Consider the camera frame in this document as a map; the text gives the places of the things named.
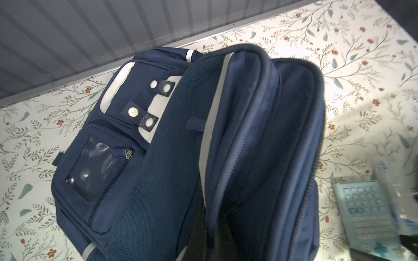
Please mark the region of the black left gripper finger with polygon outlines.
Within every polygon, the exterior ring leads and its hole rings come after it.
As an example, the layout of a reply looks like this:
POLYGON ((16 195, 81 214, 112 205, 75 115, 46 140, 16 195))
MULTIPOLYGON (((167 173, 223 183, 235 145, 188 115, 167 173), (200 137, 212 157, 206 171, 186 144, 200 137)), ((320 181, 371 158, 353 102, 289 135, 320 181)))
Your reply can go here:
POLYGON ((193 220, 187 248, 183 261, 205 261, 207 254, 205 206, 201 203, 193 220))

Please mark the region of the navy blue student backpack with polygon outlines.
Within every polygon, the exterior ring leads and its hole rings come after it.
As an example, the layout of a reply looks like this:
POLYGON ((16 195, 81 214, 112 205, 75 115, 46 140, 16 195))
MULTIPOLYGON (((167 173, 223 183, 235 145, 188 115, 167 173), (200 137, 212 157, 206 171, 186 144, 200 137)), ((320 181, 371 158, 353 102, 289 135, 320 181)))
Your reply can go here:
POLYGON ((160 47, 114 74, 53 164, 57 223, 86 261, 312 261, 325 120, 319 67, 239 44, 160 47))

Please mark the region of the teal calculator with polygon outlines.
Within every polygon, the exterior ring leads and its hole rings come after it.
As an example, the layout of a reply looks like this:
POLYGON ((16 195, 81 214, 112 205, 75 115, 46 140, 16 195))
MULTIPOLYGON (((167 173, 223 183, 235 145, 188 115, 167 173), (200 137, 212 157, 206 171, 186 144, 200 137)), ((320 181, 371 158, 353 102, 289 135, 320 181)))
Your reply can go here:
POLYGON ((388 261, 403 261, 400 239, 378 181, 333 185, 350 248, 388 261))

